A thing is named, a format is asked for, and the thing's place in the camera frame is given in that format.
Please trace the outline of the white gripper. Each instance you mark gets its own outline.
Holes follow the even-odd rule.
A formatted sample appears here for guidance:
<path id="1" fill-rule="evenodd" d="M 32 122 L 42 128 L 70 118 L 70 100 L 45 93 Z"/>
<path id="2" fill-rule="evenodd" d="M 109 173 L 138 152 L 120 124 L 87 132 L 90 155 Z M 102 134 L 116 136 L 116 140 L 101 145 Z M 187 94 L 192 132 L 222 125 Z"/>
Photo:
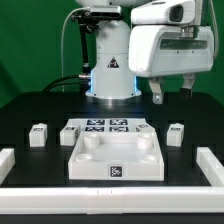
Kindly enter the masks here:
<path id="1" fill-rule="evenodd" d="M 199 27 L 196 38 L 183 38 L 181 28 L 142 25 L 132 29 L 129 42 L 129 68 L 149 79 L 154 104 L 163 103 L 162 80 L 156 76 L 183 75 L 180 95 L 192 97 L 195 74 L 213 66 L 214 36 L 209 27 Z"/>

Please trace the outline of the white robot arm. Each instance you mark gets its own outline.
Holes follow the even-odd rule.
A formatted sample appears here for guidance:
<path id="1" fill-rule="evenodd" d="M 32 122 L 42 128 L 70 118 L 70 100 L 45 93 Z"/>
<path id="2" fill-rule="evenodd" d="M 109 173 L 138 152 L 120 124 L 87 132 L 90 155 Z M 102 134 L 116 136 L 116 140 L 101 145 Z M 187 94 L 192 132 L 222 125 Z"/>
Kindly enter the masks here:
<path id="1" fill-rule="evenodd" d="M 75 0 L 83 33 L 96 34 L 95 67 L 86 95 L 108 104 L 141 95 L 146 78 L 153 102 L 163 102 L 162 80 L 182 75 L 189 97 L 198 72 L 214 62 L 214 34 L 202 24 L 203 0 Z"/>

